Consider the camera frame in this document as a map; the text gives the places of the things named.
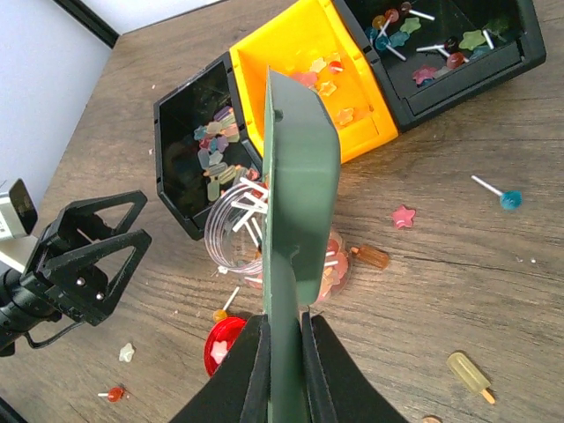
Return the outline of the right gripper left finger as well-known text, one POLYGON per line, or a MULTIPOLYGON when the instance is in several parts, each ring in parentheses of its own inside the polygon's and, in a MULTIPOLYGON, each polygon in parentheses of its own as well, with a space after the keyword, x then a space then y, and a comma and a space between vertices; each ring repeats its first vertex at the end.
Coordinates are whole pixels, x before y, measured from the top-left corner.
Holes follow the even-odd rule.
POLYGON ((265 422, 270 395, 271 328, 265 315, 246 320, 210 380, 173 422, 265 422))

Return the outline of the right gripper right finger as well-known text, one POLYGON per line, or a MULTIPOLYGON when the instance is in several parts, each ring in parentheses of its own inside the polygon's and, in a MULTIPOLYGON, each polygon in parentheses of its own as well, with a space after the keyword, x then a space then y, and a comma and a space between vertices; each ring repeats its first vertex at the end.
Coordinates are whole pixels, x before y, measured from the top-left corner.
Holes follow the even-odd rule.
POLYGON ((368 381, 322 315, 304 313, 302 357, 313 422, 405 422, 368 381))

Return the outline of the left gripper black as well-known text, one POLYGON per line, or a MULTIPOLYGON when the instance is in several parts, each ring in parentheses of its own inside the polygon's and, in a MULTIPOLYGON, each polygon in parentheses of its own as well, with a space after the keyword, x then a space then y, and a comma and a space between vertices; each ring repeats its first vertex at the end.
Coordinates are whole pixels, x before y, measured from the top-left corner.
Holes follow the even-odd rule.
POLYGON ((127 233, 146 203, 146 195, 133 190, 74 201, 61 211, 41 234, 26 268, 1 277, 3 357, 15 353, 18 338, 38 349, 110 316, 152 242, 142 229, 127 233), (63 316, 73 321, 69 327, 46 341, 30 338, 39 323, 63 316))

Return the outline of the red round lid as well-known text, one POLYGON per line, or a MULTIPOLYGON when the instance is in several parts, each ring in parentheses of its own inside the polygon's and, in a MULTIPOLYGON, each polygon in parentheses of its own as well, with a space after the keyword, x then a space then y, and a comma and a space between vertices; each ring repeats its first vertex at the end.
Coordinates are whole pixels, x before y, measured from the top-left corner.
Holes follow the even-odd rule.
POLYGON ((216 323, 204 343, 204 368, 212 377, 241 334, 247 321, 230 316, 216 323))

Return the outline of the clear plastic jar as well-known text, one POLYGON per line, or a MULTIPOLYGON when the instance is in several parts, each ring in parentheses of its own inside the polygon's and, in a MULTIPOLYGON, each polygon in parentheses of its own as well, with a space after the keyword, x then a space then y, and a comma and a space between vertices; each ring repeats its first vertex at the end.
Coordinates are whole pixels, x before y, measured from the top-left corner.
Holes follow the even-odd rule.
MULTIPOLYGON (((204 228, 204 244, 221 274, 234 274, 242 284, 261 290, 263 228, 269 200, 267 182, 241 177, 211 208, 204 228)), ((318 301, 342 291, 349 279, 350 258, 345 241, 330 231, 318 301)))

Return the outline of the black bin with popsicle candies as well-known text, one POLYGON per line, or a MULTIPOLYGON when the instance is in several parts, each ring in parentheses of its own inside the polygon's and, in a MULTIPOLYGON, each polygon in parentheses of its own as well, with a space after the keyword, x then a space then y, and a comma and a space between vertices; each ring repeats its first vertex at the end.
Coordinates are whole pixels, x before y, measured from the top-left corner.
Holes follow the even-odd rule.
POLYGON ((207 163, 205 127, 227 119, 227 143, 221 134, 213 135, 221 149, 220 163, 233 170, 251 170, 262 175, 262 158, 253 146, 243 122, 240 95, 234 67, 228 53, 206 65, 153 106, 157 193, 182 229, 193 240, 204 237, 204 226, 215 197, 231 188, 232 181, 220 185, 204 174, 207 163))

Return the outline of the green slotted plastic scoop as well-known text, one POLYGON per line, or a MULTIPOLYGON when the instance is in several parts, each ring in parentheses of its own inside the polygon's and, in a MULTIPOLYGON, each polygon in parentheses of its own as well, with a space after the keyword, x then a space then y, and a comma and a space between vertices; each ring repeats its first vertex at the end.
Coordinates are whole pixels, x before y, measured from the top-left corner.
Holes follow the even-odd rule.
POLYGON ((263 309, 271 329, 270 422, 308 422, 300 309, 318 297, 340 172, 337 131, 318 94, 269 70, 263 173, 263 309))

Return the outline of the orange bin with gummies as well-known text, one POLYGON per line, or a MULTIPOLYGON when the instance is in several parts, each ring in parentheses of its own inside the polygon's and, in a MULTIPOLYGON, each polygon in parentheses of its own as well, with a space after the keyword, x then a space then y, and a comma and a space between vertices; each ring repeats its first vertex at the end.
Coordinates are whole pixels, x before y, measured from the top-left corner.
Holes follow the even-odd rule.
POLYGON ((361 49, 331 1, 298 1, 229 49, 243 121, 261 152, 267 74, 276 71, 316 92, 347 162, 399 135, 361 49))

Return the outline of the black bin with lollipops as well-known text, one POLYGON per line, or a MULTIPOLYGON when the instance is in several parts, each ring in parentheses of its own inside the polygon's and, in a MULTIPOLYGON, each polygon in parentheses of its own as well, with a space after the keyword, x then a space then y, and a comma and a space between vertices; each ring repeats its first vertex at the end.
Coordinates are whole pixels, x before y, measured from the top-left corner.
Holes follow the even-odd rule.
POLYGON ((545 61, 531 1, 336 1, 400 131, 545 61))

